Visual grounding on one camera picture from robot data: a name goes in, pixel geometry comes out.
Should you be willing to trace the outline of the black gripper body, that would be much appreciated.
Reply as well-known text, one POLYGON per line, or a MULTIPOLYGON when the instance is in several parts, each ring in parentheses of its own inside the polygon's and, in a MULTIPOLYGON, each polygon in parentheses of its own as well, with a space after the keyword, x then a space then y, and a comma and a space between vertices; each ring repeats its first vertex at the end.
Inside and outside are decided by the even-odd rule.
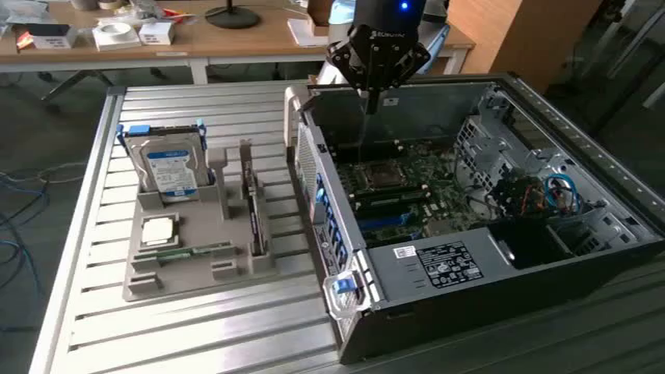
POLYGON ((426 1, 356 1, 348 45, 354 67, 371 66, 371 53, 378 46, 379 61, 390 52, 399 57, 423 50, 418 28, 423 20, 426 1))

